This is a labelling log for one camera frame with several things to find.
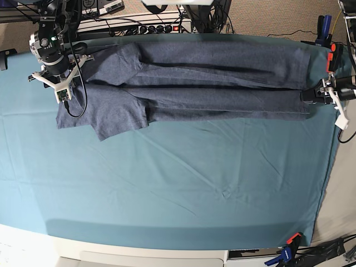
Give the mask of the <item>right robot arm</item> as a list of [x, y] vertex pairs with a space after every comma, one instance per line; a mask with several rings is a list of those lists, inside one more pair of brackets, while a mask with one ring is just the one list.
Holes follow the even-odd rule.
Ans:
[[92, 56], [83, 42], [73, 44], [82, 19], [82, 1], [42, 1], [37, 3], [39, 29], [29, 40], [41, 70], [28, 76], [55, 91], [59, 101], [71, 98], [73, 79], [79, 77], [85, 90], [81, 67]]

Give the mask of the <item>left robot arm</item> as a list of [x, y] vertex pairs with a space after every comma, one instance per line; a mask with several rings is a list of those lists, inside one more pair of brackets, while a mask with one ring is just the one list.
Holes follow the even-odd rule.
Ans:
[[339, 1], [340, 12], [338, 17], [344, 20], [347, 40], [346, 44], [332, 41], [333, 30], [330, 29], [332, 17], [319, 16], [317, 38], [315, 45], [330, 49], [327, 55], [326, 71], [328, 78], [300, 94], [300, 99], [307, 103], [334, 104], [342, 108], [342, 103], [355, 100], [355, 74], [337, 78], [337, 69], [342, 64], [342, 57], [347, 55], [352, 70], [355, 70], [355, 1]]

